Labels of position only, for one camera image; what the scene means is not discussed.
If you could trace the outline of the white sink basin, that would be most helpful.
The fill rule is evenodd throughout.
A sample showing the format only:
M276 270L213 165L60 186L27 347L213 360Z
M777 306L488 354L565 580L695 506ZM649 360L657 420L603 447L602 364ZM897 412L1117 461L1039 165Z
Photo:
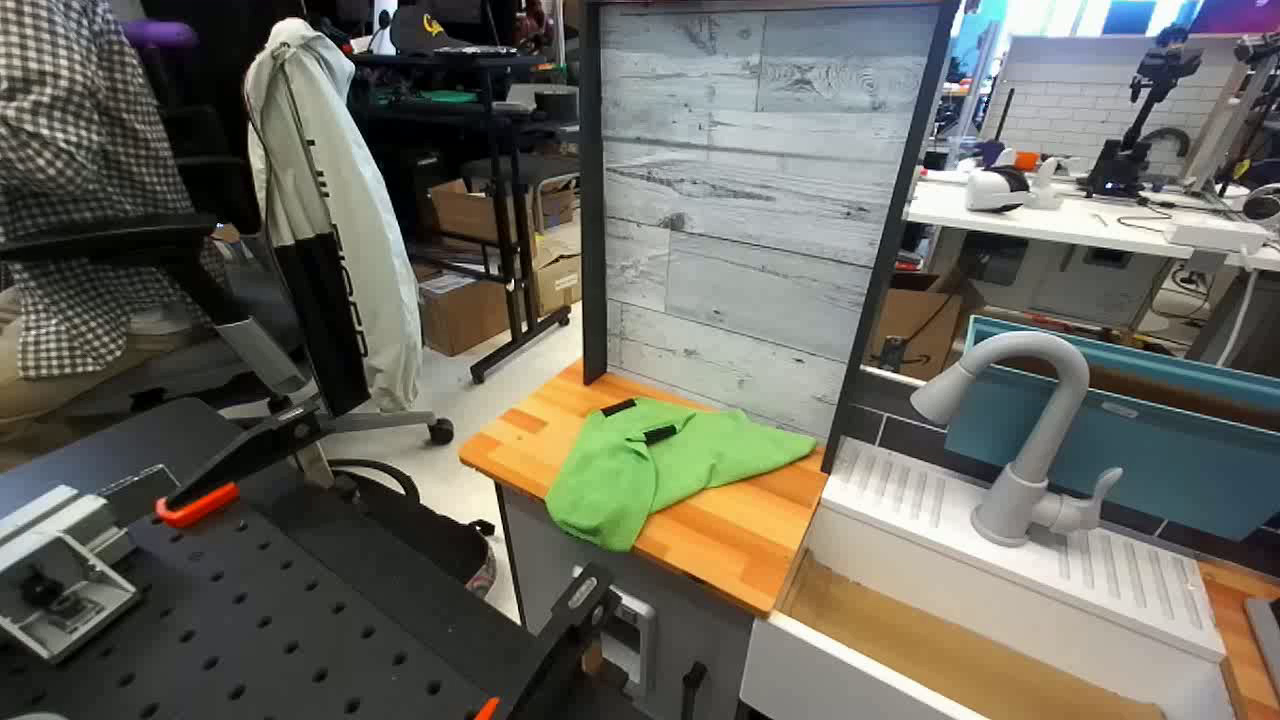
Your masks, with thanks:
M1233 720L1199 565L1091 526L1000 549L964 475L845 445L741 700L774 720Z

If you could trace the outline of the black orange clamp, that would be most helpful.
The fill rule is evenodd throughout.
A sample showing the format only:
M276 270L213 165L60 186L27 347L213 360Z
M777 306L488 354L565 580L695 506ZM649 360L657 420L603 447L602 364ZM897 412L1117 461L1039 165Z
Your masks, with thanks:
M239 498L239 483L322 440L311 412L264 420L215 450L193 479L151 502L151 517L168 526L198 526Z

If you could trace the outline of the cardboard box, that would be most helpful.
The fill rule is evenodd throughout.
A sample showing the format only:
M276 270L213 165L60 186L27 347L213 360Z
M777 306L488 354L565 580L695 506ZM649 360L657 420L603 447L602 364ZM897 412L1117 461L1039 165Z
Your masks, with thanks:
M536 306L549 316L582 301L582 280L572 269L536 270ZM508 290L491 280L435 270L422 280L422 339L443 354L460 354L491 337L508 337Z

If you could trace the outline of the grey sink tap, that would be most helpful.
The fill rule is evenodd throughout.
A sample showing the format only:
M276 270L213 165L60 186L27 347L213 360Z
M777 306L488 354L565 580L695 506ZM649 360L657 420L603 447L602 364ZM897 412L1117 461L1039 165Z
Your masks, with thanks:
M1086 407L1091 367L1086 352L1054 331L1004 331L972 343L942 375L925 381L907 403L934 424L950 424L961 412L968 386L1000 360L1044 360L1058 375L1050 403L1039 407L1022 450L1000 467L987 494L972 506L972 526L1004 549L1022 549L1032 526L1054 537L1087 533L1102 524L1108 493L1123 479L1121 467L1104 467L1087 498L1058 494L1050 489L1054 461L1061 454L1073 420Z

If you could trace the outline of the wood plank back panel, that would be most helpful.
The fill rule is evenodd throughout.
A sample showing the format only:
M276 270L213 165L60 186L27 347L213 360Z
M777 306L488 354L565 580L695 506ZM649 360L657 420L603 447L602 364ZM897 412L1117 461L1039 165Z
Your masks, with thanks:
M839 437L961 0L585 0L585 371Z

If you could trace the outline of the green cloth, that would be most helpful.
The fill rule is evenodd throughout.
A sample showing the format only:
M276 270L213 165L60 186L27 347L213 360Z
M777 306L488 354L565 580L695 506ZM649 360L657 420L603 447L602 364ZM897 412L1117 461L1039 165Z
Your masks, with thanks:
M811 437L746 412L624 400L582 424L545 506L561 533L630 553L657 511L811 450Z

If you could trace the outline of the white desk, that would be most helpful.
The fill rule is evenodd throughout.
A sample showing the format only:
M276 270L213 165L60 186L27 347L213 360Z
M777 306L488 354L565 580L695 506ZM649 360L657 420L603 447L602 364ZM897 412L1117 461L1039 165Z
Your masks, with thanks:
M904 221L942 233L936 264L986 302L1096 329L1138 329L1186 258L1276 270L1276 236L1253 221L1080 191L1013 197L972 173L927 173Z

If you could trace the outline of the wooden counter cabinet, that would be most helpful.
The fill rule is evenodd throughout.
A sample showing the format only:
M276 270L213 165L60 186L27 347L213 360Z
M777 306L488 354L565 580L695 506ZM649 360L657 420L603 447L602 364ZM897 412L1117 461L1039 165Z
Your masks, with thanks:
M657 720L738 720L751 625L781 604L817 517L819 445L788 467L657 511L630 553L610 553L561 533L545 494L582 424L624 400L717 412L615 371L589 381L568 364L470 437L460 461L501 493L515 607L532 628L551 621L551 600L576 570L610 570L622 621L640 640L632 700Z

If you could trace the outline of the white jacket on chair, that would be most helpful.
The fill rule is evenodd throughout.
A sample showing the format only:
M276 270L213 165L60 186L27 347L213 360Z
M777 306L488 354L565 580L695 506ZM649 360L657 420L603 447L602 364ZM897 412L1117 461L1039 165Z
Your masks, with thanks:
M351 77L357 63L306 14L276 21L243 70L247 167L279 255L335 241L373 403L409 412L422 400L416 274L386 173L349 110Z

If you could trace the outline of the teal storage bin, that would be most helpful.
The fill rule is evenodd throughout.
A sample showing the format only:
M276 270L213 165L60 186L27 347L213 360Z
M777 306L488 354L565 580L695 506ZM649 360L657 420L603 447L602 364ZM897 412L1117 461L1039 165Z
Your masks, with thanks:
M1044 329L972 319L964 352L1004 331ZM1280 511L1271 375L1138 352L1087 337L1054 337L1076 343L1091 367L1086 407L1050 471L1058 494L1087 498L1096 475L1121 467L1123 479L1104 502L1164 517L1225 540L1243 540ZM1044 360L991 364L943 424L950 447L991 462L1000 475L1054 386L1058 375Z

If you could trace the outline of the black perforated robot table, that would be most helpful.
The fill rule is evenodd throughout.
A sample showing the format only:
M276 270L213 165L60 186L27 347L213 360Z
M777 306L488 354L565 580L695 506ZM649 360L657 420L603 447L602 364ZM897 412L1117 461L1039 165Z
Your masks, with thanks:
M193 526L125 526L135 604L66 660L8 647L8 720L637 720L582 665L602 582L524 632L284 462Z

